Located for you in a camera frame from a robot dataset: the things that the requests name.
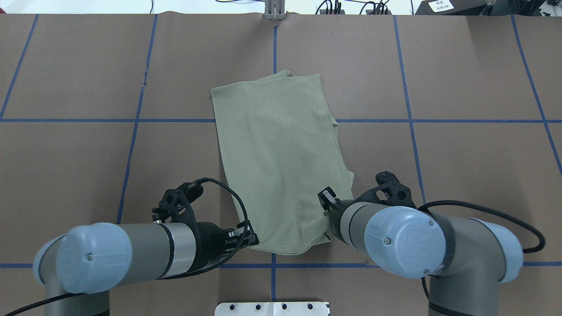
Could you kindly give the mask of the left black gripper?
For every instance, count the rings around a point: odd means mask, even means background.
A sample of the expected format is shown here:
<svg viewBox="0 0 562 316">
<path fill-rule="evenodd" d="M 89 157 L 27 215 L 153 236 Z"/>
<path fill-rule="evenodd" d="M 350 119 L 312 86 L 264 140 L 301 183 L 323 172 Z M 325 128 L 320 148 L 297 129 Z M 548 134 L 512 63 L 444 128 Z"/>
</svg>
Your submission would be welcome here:
<svg viewBox="0 0 562 316">
<path fill-rule="evenodd" d="M 259 238 L 249 220 L 237 225 L 236 229 L 223 230 L 211 222 L 197 223 L 200 244 L 197 245 L 192 271 L 199 271 L 217 264 L 227 252 L 235 252 L 259 244 Z"/>
</svg>

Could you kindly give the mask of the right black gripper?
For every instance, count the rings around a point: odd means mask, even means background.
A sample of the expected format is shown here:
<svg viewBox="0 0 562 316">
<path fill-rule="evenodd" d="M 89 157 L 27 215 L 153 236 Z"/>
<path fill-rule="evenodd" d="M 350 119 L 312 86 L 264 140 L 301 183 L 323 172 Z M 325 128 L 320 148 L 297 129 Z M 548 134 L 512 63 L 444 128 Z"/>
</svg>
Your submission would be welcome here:
<svg viewBox="0 0 562 316">
<path fill-rule="evenodd" d="M 328 217 L 331 235 L 345 243 L 341 232 L 341 220 L 345 210 L 353 204 L 354 200 L 338 200 L 331 187 L 321 190 L 317 197 L 325 216 Z"/>
</svg>

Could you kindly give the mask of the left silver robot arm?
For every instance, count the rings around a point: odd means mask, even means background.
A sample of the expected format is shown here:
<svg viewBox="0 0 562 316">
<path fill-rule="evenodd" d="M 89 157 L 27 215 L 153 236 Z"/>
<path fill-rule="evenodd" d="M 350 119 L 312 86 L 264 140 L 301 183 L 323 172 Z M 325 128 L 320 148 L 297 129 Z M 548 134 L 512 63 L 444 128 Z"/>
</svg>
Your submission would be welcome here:
<svg viewBox="0 0 562 316">
<path fill-rule="evenodd" d="M 46 290 L 46 316 L 108 316 L 115 287 L 203 274 L 257 244 L 247 221 L 227 230 L 209 222 L 95 223 L 47 242 L 32 268 Z"/>
</svg>

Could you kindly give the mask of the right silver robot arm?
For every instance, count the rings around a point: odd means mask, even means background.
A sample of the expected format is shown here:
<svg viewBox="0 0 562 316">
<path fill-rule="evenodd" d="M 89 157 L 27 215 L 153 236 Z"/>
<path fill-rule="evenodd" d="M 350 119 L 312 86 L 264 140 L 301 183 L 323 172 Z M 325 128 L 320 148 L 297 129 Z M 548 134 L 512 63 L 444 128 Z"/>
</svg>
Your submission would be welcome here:
<svg viewBox="0 0 562 316">
<path fill-rule="evenodd" d="M 340 200 L 318 194 L 335 238 L 385 271 L 429 277 L 430 316 L 497 316 L 499 286 L 517 278 L 524 253 L 508 228 L 363 196 Z"/>
</svg>

